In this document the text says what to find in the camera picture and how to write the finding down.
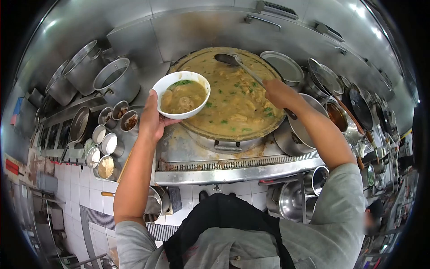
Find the black cap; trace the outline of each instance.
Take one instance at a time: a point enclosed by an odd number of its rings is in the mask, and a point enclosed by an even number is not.
[[[379,219],[382,217],[382,214],[384,213],[384,206],[382,205],[382,202],[380,200],[376,200],[373,203],[371,203],[367,209],[370,210],[370,213],[372,214],[372,218],[374,220]]]

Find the gray shirt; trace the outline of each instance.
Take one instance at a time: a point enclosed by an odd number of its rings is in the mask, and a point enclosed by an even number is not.
[[[310,224],[280,220],[284,246],[296,269],[353,268],[363,234],[364,195],[360,170],[344,164],[330,173]],[[121,269],[168,268],[163,247],[133,221],[116,225]],[[184,268],[280,268],[275,238],[259,231],[209,228],[186,252]]]

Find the shoe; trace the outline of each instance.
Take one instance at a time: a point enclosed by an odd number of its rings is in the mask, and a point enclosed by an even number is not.
[[[207,198],[209,198],[209,194],[206,191],[199,192],[199,203]]]

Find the white bowl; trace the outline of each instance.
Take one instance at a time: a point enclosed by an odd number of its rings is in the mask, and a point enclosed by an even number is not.
[[[170,85],[172,85],[175,82],[178,82],[180,80],[192,80],[192,81],[196,81],[197,83],[202,85],[206,91],[205,100],[197,108],[195,108],[191,111],[185,112],[185,113],[170,114],[170,113],[166,113],[166,112],[161,111],[161,98],[162,98],[163,94],[166,92],[167,88]],[[155,83],[155,85],[152,89],[154,89],[158,95],[158,112],[161,115],[168,117],[170,119],[174,119],[174,120],[188,119],[189,117],[192,117],[195,114],[199,113],[200,110],[202,110],[203,107],[205,106],[206,102],[209,99],[209,95],[211,94],[211,86],[209,85],[209,82],[207,81],[207,79],[205,79],[204,76],[202,76],[198,73],[189,72],[189,71],[179,71],[179,72],[168,74],[168,75],[162,77],[159,81],[157,81],[157,83]]]

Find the metal grate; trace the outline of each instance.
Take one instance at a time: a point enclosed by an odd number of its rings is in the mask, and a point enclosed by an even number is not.
[[[115,231],[115,222],[114,217],[97,210],[85,207],[83,205],[79,205],[82,228],[84,227],[88,229],[88,222],[95,223],[101,227],[105,227],[106,229]],[[156,241],[167,241],[179,228],[179,226],[171,226],[171,225],[161,225],[161,224],[151,224],[147,223],[146,228],[149,233],[155,238]],[[84,238],[91,242],[91,237],[86,237],[84,233]]]
[[[208,171],[224,170],[234,168],[248,168],[272,164],[284,164],[293,161],[303,161],[312,158],[318,158],[318,152],[314,151],[300,157],[288,155],[278,155],[270,157],[249,158],[243,160],[226,160],[226,161],[206,161],[199,163],[160,163],[161,171]]]

